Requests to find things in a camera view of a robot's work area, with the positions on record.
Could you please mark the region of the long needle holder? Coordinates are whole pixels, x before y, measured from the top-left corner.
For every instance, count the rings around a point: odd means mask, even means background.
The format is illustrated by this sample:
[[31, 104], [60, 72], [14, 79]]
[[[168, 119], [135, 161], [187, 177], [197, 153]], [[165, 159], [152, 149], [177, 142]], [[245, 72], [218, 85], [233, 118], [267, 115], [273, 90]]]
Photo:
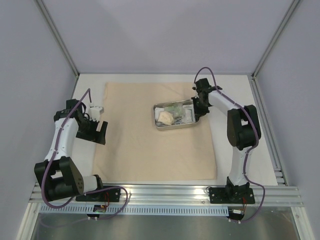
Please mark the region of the long needle holder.
[[173, 125], [181, 125], [183, 123], [184, 123], [183, 118], [182, 117], [177, 117], [177, 118], [174, 119]]

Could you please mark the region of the stainless steel tray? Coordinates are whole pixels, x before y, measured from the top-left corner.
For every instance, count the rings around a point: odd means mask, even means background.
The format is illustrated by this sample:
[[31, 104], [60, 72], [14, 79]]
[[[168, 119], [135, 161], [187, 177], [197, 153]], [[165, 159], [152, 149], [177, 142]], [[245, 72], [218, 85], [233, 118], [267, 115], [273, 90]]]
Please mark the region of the stainless steel tray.
[[[170, 113], [173, 119], [171, 124], [160, 121], [162, 112]], [[194, 104], [191, 99], [157, 103], [153, 106], [153, 122], [158, 131], [168, 131], [183, 128], [190, 128], [199, 123], [196, 118]]]

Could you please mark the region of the beige cloth mat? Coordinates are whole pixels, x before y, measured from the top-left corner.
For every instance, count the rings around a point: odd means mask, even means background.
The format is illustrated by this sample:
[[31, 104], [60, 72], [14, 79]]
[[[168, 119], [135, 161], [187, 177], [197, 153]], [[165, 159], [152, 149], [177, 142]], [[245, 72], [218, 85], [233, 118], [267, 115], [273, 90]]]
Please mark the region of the beige cloth mat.
[[190, 82], [115, 83], [104, 91], [104, 145], [97, 145], [93, 173], [107, 182], [216, 180], [217, 165], [209, 119], [160, 131], [156, 104], [188, 100]]

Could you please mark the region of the white gauze pad stack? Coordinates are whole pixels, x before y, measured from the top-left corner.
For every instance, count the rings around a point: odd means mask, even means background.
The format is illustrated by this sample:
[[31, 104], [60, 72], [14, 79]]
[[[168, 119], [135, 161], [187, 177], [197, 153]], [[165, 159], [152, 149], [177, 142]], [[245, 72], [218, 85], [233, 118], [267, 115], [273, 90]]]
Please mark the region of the white gauze pad stack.
[[158, 121], [159, 117], [160, 117], [160, 113], [164, 111], [164, 108], [161, 107], [156, 107], [154, 109], [154, 119], [155, 121]]

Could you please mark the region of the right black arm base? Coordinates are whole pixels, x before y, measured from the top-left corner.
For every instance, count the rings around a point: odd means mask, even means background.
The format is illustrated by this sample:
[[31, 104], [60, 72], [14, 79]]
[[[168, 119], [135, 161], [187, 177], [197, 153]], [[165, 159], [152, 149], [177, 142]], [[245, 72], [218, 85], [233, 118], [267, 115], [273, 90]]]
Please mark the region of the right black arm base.
[[249, 204], [256, 203], [253, 189], [250, 187], [208, 187], [211, 204]]

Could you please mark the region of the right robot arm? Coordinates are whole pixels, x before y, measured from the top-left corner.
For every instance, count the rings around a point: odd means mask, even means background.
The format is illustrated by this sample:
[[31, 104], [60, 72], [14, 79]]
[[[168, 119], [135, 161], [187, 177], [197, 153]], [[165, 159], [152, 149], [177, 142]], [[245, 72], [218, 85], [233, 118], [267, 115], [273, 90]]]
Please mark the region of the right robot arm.
[[232, 203], [248, 198], [253, 192], [246, 179], [246, 164], [261, 138], [256, 107], [241, 106], [228, 97], [221, 87], [211, 86], [207, 78], [195, 80], [192, 89], [197, 93], [191, 98], [195, 120], [208, 114], [210, 107], [220, 110], [226, 116], [226, 134], [232, 146], [231, 170], [226, 185], [223, 188], [212, 188], [210, 194], [216, 199]]

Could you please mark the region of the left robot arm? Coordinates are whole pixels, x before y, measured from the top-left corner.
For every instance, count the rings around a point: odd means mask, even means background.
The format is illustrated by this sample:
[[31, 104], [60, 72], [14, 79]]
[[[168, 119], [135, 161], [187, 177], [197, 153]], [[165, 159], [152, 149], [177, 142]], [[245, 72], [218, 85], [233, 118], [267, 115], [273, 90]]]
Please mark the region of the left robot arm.
[[100, 122], [104, 113], [102, 106], [80, 100], [66, 101], [66, 107], [53, 117], [54, 137], [44, 161], [36, 163], [34, 174], [41, 194], [48, 202], [88, 194], [98, 201], [104, 197], [105, 188], [95, 174], [83, 176], [72, 160], [75, 139], [105, 145], [108, 123]]

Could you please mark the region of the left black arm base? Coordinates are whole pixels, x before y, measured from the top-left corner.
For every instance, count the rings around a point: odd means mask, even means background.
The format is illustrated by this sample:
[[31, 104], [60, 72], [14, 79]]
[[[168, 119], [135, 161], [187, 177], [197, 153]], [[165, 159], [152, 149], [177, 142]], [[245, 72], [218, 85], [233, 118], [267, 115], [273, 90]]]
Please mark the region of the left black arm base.
[[104, 186], [102, 189], [86, 192], [75, 198], [76, 202], [111, 202], [120, 201], [121, 189], [119, 186]]

